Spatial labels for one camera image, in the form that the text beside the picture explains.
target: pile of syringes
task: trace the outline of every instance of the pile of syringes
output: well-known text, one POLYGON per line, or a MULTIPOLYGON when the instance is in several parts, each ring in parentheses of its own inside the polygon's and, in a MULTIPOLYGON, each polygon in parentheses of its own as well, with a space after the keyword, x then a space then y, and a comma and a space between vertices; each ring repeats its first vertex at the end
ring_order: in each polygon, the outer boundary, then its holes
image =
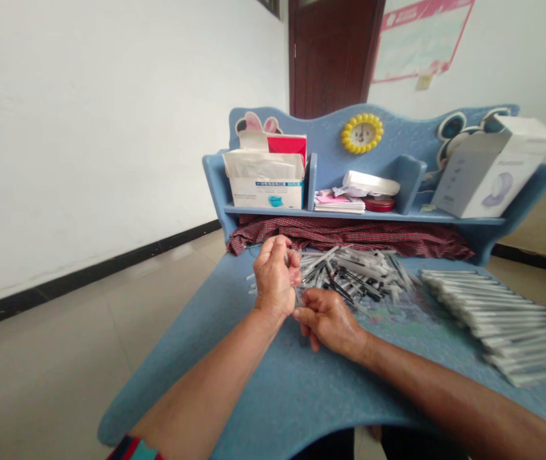
MULTIPOLYGON (((330 289, 338 292, 346 305, 364 312, 360 300, 369 296, 376 302, 390 296, 399 300, 402 292, 413 291, 417 279, 410 276, 396 251, 360 251, 335 246, 327 252, 300 252, 302 282, 297 290, 307 288, 330 289)), ((246 280, 254 277, 251 274, 246 280)), ((250 286, 256 294, 256 284, 250 286)))
POLYGON ((546 379, 546 308, 472 271, 420 270, 424 283, 515 387, 546 379))

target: desk surface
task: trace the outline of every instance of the desk surface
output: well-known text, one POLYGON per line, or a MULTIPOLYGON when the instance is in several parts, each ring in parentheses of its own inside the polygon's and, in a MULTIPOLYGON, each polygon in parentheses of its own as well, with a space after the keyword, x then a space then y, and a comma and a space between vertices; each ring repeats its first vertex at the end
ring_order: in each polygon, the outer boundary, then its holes
MULTIPOLYGON (((259 247, 226 254, 113 401, 98 430, 119 443, 154 402, 206 355, 253 307, 245 281, 259 247)), ((404 259, 411 270, 466 270, 465 262, 404 259)), ((487 273, 480 267, 470 266, 487 273)), ((480 345, 428 296, 397 308, 379 307, 361 325, 379 337, 436 361, 509 397, 546 420, 546 381, 514 388, 479 360, 480 345)), ((288 458, 344 427, 429 423, 389 385, 326 349, 312 353, 296 321, 288 319, 242 394, 213 458, 288 458)))

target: white box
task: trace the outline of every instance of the white box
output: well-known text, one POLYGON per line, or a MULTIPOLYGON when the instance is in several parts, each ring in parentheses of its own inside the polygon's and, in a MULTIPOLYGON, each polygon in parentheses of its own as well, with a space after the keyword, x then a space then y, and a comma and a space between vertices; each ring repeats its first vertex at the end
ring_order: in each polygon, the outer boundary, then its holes
POLYGON ((455 148, 432 204, 462 219, 499 217, 546 156, 546 126, 495 115, 506 129, 476 132, 455 148))
POLYGON ((303 207, 303 181, 230 178, 230 188, 236 207, 278 209, 303 207))
POLYGON ((305 168, 296 153, 238 149, 224 154, 237 208, 302 209, 305 168))

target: wooden door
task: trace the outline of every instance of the wooden door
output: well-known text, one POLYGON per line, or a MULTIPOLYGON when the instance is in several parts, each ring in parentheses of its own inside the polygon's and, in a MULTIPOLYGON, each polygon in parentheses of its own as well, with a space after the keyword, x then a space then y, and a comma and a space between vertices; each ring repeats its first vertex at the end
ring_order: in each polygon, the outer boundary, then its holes
POLYGON ((291 0, 289 9, 290 114, 366 102, 384 0, 291 0))

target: checkered fabric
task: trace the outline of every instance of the checkered fabric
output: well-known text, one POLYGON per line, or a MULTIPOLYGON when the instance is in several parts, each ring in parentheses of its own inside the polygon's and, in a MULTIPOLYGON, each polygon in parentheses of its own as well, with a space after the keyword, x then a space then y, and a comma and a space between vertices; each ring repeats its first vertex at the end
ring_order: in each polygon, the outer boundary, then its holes
POLYGON ((294 250, 349 245, 359 250, 394 249, 403 257, 454 260, 467 260, 474 254, 451 225, 256 215, 239 216, 239 228, 230 236, 227 249, 238 256, 247 245, 277 234, 289 237, 294 250))

